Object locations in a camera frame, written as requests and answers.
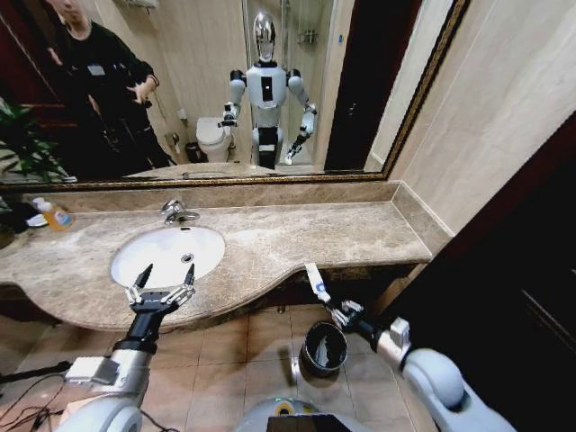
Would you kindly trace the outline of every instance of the soap dispenser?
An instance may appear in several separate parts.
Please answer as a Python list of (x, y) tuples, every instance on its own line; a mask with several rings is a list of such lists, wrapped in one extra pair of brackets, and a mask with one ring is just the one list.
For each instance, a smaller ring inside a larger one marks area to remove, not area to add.
[(34, 198), (32, 202), (36, 205), (39, 212), (42, 212), (46, 222), (56, 231), (65, 230), (72, 225), (72, 216), (62, 210), (61, 207), (44, 198)]

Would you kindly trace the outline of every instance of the black trash can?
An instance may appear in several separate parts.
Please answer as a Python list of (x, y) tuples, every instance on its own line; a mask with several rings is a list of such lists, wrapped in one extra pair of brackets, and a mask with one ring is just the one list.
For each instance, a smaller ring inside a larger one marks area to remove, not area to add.
[(201, 162), (208, 162), (208, 157), (206, 154), (200, 149), (200, 145), (198, 142), (189, 142), (185, 145), (184, 149), (186, 150), (186, 155), (188, 156), (188, 160), (193, 164), (199, 164)]
[(326, 377), (335, 373), (348, 357), (348, 344), (344, 333), (329, 322), (314, 324), (300, 350), (300, 359), (306, 371), (314, 376)]

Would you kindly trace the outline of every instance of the white toilet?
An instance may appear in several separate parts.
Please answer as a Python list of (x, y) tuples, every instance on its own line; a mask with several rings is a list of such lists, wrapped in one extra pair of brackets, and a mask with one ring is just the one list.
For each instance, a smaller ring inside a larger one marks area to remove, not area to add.
[(218, 117), (199, 117), (196, 123), (196, 139), (200, 149), (208, 156), (208, 162), (228, 161), (230, 127), (218, 127)]

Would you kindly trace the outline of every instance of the chrome faucet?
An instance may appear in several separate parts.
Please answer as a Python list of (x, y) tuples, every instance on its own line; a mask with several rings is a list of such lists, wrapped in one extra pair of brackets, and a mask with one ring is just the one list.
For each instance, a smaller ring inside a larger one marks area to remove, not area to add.
[(175, 221), (195, 221), (200, 219), (200, 214), (195, 211), (188, 211), (184, 204), (178, 200), (168, 201), (162, 207), (161, 212), (166, 216), (166, 220), (164, 220), (166, 225), (172, 225)]

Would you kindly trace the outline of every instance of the sink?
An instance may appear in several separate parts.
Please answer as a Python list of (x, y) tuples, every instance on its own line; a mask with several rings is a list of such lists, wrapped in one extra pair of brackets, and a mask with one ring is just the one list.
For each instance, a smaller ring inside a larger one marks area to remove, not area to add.
[(196, 279), (211, 272), (224, 257), (224, 238), (212, 229), (177, 227), (155, 229), (126, 243), (112, 259), (112, 279), (132, 286), (136, 277), (153, 264), (146, 288), (165, 288), (184, 282), (194, 262)]

